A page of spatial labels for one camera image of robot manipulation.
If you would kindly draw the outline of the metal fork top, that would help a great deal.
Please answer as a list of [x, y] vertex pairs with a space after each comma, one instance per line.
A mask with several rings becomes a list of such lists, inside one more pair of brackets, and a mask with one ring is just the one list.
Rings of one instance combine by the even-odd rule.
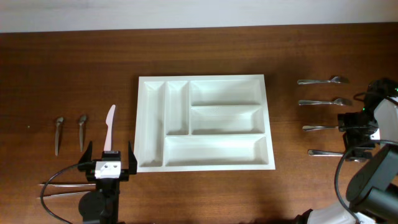
[[298, 85], [311, 85], [311, 84], [324, 84], [324, 83], [336, 83], [336, 84], [348, 84], [349, 80], [344, 77], [335, 76], [329, 80], [298, 80]]

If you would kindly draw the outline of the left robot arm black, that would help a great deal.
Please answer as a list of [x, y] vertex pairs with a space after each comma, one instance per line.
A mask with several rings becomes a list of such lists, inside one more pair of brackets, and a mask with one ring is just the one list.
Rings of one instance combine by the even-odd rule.
[[127, 182], [137, 174], [137, 159], [128, 145], [128, 168], [123, 169], [121, 152], [104, 151], [101, 159], [92, 159], [93, 145], [90, 143], [79, 160], [78, 170], [84, 172], [95, 189], [82, 196], [78, 210], [83, 223], [113, 224], [118, 222], [120, 183]]

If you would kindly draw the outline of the metal fork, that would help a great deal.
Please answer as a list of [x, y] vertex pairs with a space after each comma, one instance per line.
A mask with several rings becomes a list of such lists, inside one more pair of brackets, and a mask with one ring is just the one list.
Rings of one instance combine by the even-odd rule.
[[298, 85], [311, 85], [311, 84], [324, 84], [324, 83], [336, 83], [336, 84], [348, 84], [349, 80], [344, 77], [335, 76], [329, 80], [298, 80]]
[[300, 106], [304, 105], [338, 105], [338, 106], [352, 106], [353, 103], [351, 100], [337, 98], [332, 101], [317, 101], [317, 100], [299, 100], [298, 104]]

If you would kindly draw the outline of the metal spoon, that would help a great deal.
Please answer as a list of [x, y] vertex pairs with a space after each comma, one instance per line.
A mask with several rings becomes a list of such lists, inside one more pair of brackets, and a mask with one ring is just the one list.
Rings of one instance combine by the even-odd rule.
[[344, 154], [340, 152], [320, 151], [320, 150], [308, 150], [309, 156], [324, 156], [324, 157], [342, 157]]
[[325, 130], [325, 129], [338, 129], [338, 126], [311, 126], [305, 125], [302, 127], [304, 131], [317, 131], [317, 130]]

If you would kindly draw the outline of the metal spoon bottom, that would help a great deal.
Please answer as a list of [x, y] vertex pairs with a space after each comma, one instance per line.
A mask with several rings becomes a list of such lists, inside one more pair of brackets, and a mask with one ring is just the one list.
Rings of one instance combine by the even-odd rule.
[[324, 156], [324, 157], [342, 157], [344, 154], [340, 152], [320, 151], [320, 150], [308, 150], [309, 156]]

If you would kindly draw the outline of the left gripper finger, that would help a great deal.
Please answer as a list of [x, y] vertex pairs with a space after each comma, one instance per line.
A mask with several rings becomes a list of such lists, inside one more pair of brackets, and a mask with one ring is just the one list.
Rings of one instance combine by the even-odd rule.
[[137, 174], [137, 159], [133, 153], [131, 142], [128, 142], [128, 170], [129, 175], [136, 175]]
[[82, 164], [90, 162], [92, 157], [92, 151], [93, 151], [93, 142], [90, 141], [86, 151], [83, 153], [82, 157], [80, 158], [79, 163]]

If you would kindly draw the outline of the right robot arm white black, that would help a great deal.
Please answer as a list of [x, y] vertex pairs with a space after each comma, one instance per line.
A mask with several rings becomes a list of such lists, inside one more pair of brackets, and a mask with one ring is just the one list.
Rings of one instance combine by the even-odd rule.
[[[397, 223], [397, 82], [375, 80], [353, 97], [363, 102], [361, 111], [338, 115], [345, 152], [336, 167], [334, 188], [338, 202], [309, 209], [294, 223]], [[363, 162], [350, 180], [346, 196], [339, 189], [345, 161]]]

